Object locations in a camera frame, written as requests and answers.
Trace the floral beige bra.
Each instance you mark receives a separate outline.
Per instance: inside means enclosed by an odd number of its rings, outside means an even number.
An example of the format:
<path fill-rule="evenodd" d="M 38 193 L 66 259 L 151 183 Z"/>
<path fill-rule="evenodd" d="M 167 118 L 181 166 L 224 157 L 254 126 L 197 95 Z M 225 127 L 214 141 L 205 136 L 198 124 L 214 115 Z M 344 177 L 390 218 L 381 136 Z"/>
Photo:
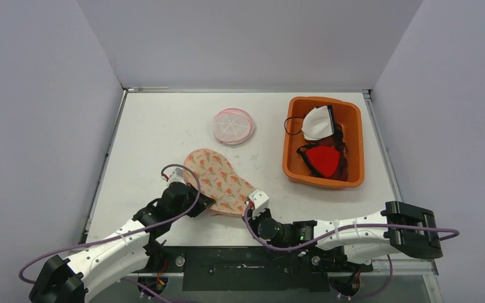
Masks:
<path fill-rule="evenodd" d="M 209 207 L 212 215 L 243 215 L 246 200 L 256 188 L 239 176 L 221 153 L 208 148 L 192 151 L 184 166 L 191 170 L 184 173 L 185 182 L 200 186 L 200 193 L 214 200 Z"/>

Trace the white mesh pink-trimmed laundry bag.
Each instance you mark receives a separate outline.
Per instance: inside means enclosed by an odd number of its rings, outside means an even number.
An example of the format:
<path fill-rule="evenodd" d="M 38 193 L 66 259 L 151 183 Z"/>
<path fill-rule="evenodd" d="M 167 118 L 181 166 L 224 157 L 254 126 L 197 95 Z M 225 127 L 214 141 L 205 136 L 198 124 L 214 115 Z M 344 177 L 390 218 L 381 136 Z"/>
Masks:
<path fill-rule="evenodd" d="M 255 124 L 245 110 L 228 108 L 213 117 L 212 128 L 217 141 L 225 145 L 238 145 L 250 138 Z"/>

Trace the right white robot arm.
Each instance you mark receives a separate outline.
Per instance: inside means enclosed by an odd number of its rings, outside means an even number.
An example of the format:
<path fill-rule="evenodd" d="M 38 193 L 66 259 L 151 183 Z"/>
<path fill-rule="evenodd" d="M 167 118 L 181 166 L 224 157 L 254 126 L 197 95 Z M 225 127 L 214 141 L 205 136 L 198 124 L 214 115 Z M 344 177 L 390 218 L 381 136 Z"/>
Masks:
<path fill-rule="evenodd" d="M 331 251 L 332 263 L 346 271 L 355 264 L 402 253 L 410 258 L 442 257 L 442 231 L 431 210 L 400 201 L 389 201 L 383 210 L 345 220 L 306 220 L 280 223 L 270 209 L 254 215 L 247 208 L 244 223 L 263 246 L 282 252 Z"/>

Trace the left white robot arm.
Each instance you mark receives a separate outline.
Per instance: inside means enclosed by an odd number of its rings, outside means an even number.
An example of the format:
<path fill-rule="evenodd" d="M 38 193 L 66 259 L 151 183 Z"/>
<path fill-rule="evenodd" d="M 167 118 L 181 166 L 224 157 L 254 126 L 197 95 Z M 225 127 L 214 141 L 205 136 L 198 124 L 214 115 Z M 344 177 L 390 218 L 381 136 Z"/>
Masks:
<path fill-rule="evenodd" d="M 29 293 L 31 302 L 88 302 L 135 271 L 163 270 L 167 253 L 157 239 L 183 216 L 196 217 L 215 200 L 190 184 L 174 182 L 98 244 L 62 258 L 49 258 Z"/>

